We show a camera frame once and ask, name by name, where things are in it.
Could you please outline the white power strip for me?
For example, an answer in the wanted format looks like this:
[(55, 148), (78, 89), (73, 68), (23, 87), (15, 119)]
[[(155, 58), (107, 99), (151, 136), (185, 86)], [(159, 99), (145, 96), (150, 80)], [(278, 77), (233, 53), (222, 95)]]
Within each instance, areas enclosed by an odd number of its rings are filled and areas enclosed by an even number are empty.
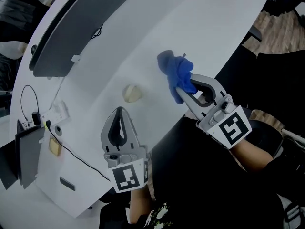
[(52, 125), (59, 124), (69, 117), (68, 108), (64, 101), (53, 104), (51, 109), (42, 114), (43, 122), (46, 123), (47, 121), (50, 121)]

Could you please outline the cream round ball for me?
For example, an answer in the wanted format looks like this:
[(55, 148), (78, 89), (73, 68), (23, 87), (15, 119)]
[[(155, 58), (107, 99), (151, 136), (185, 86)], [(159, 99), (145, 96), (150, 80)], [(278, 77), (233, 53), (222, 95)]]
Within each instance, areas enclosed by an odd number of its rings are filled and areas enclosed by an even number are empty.
[(129, 84), (123, 89), (122, 96), (125, 102), (135, 103), (142, 98), (142, 91), (139, 86)]

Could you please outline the striped black white shoe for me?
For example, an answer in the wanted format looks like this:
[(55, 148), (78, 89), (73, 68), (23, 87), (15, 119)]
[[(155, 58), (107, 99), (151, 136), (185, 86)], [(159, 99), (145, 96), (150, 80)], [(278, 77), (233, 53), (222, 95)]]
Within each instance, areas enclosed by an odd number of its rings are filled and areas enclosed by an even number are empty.
[(283, 209), (283, 229), (305, 229), (305, 207), (280, 197)]

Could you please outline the person's left forearm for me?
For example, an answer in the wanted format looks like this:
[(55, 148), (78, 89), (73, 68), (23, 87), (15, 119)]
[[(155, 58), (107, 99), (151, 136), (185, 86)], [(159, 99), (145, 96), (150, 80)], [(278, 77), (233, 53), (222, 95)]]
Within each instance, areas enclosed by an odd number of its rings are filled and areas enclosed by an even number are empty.
[(153, 209), (153, 199), (148, 186), (131, 191), (130, 222), (136, 224), (142, 215), (148, 215)]

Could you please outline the person's right forearm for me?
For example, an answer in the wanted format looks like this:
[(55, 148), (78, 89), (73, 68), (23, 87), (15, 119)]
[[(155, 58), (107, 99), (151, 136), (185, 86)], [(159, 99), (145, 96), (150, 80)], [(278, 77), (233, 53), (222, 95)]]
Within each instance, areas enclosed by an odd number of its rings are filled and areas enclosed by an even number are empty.
[(273, 161), (273, 157), (268, 152), (244, 139), (233, 146), (230, 151), (248, 172), (261, 171)]

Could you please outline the yellow notepad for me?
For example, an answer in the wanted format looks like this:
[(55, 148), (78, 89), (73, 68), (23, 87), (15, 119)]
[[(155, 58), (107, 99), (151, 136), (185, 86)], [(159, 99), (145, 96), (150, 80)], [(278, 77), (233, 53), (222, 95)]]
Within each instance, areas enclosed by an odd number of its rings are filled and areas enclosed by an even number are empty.
[(56, 156), (59, 157), (61, 155), (61, 145), (54, 138), (50, 138), (49, 140), (49, 150)]

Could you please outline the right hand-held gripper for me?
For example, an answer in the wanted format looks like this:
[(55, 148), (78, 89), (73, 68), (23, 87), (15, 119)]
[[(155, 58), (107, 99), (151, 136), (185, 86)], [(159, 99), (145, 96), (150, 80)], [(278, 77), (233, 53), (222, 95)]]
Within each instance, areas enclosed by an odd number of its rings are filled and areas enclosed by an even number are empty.
[(225, 89), (216, 79), (192, 74), (190, 81), (202, 92), (206, 103), (201, 103), (180, 87), (176, 87), (176, 91), (199, 120), (196, 124), (199, 129), (227, 149), (231, 149), (252, 131), (242, 107), (233, 104), (232, 97), (226, 95)]

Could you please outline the dark grey laptop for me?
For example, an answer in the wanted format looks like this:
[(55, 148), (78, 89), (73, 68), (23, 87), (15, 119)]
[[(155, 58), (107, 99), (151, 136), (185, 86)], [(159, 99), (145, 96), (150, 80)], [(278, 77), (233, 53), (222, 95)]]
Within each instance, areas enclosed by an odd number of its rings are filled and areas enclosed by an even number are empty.
[(36, 180), (44, 133), (45, 128), (36, 125), (15, 135), (17, 176), (24, 189)]

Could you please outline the black printed t-shirt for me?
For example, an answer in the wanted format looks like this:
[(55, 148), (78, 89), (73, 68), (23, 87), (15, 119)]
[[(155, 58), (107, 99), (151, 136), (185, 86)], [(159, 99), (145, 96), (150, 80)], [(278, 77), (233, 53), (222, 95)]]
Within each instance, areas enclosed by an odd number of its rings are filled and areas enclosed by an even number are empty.
[(183, 117), (152, 150), (153, 208), (136, 224), (113, 209), (99, 229), (283, 229), (280, 197), (305, 207), (305, 168), (285, 154), (248, 172)]

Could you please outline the blue cloth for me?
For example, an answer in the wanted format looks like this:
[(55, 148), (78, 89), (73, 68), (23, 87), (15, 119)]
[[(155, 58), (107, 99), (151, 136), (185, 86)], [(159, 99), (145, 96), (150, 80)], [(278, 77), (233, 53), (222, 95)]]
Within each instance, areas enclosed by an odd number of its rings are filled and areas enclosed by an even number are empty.
[(193, 63), (183, 56), (174, 56), (173, 51), (166, 50), (157, 56), (159, 69), (167, 76), (170, 93), (177, 104), (184, 101), (177, 93), (179, 87), (186, 93), (197, 93), (196, 87), (191, 83), (191, 71)]

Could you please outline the dark smartphone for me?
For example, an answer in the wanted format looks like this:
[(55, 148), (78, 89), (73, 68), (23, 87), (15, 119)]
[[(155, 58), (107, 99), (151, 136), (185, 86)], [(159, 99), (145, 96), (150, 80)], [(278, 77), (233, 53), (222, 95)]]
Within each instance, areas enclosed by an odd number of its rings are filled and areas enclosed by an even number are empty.
[(72, 184), (71, 182), (67, 181), (66, 179), (64, 179), (64, 178), (62, 178), (62, 177), (60, 177), (60, 183), (61, 183), (62, 185), (64, 185), (65, 187), (69, 188), (69, 189), (72, 190), (72, 191), (75, 191), (75, 190), (76, 190), (74, 184)]

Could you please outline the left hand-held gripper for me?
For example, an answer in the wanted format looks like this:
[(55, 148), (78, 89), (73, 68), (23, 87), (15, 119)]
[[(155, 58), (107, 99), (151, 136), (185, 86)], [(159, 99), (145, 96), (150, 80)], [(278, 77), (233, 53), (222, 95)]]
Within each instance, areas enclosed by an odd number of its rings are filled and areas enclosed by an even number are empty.
[(108, 117), (101, 132), (101, 142), (105, 153), (120, 151), (120, 146), (130, 150), (140, 147), (136, 154), (110, 154), (104, 158), (117, 193), (143, 188), (148, 182), (147, 146), (139, 146), (136, 130), (125, 108), (116, 108)]

